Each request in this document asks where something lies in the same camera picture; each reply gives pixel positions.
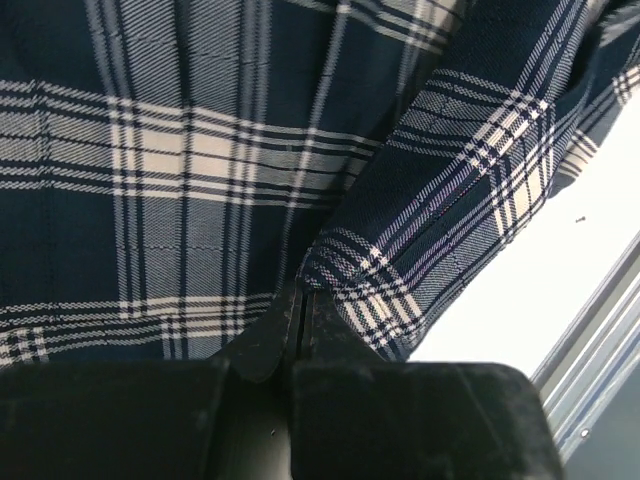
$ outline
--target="metal frame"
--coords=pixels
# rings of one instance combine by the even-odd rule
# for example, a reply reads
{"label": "metal frame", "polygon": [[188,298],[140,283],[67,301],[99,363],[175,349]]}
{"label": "metal frame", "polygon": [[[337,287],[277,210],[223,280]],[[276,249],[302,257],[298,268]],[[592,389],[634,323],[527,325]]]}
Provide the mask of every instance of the metal frame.
{"label": "metal frame", "polygon": [[567,460],[640,363],[640,233],[534,376]]}

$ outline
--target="plaid shirt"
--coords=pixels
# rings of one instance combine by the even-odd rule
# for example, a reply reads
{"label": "plaid shirt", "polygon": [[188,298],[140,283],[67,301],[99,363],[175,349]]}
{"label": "plaid shirt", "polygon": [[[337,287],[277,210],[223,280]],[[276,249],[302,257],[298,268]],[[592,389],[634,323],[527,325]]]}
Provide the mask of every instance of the plaid shirt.
{"label": "plaid shirt", "polygon": [[4,0],[0,366],[207,357],[296,274],[404,360],[639,57],[638,1]]}

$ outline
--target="plaid fabric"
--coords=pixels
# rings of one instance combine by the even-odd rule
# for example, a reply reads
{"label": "plaid fabric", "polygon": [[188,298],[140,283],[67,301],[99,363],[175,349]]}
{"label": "plaid fabric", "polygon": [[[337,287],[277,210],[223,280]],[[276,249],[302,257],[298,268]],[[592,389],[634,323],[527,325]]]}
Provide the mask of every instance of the plaid fabric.
{"label": "plaid fabric", "polygon": [[640,84],[605,3],[0,2],[0,367],[203,358],[296,272],[406,359]]}

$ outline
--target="white surface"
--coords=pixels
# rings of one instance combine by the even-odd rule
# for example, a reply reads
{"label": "white surface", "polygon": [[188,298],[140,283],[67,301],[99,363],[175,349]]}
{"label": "white surface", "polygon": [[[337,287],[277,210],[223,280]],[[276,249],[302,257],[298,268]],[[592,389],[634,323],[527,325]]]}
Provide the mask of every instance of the white surface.
{"label": "white surface", "polygon": [[410,361],[490,361],[535,373],[640,231],[638,124],[640,95],[578,180],[480,272]]}

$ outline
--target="black plastic part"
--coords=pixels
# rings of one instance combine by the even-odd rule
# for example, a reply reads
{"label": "black plastic part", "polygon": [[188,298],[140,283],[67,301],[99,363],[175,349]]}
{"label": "black plastic part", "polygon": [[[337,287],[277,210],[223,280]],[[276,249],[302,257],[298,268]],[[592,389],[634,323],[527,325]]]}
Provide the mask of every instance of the black plastic part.
{"label": "black plastic part", "polygon": [[287,285],[213,359],[0,372],[0,479],[560,480],[537,393],[500,365],[383,361]]}
{"label": "black plastic part", "polygon": [[327,292],[312,293],[307,300],[300,350],[301,359],[384,363],[382,357],[344,322]]}
{"label": "black plastic part", "polygon": [[0,478],[202,478],[226,374],[224,359],[8,369]]}
{"label": "black plastic part", "polygon": [[301,362],[296,480],[552,480],[562,467],[536,391],[501,365]]}

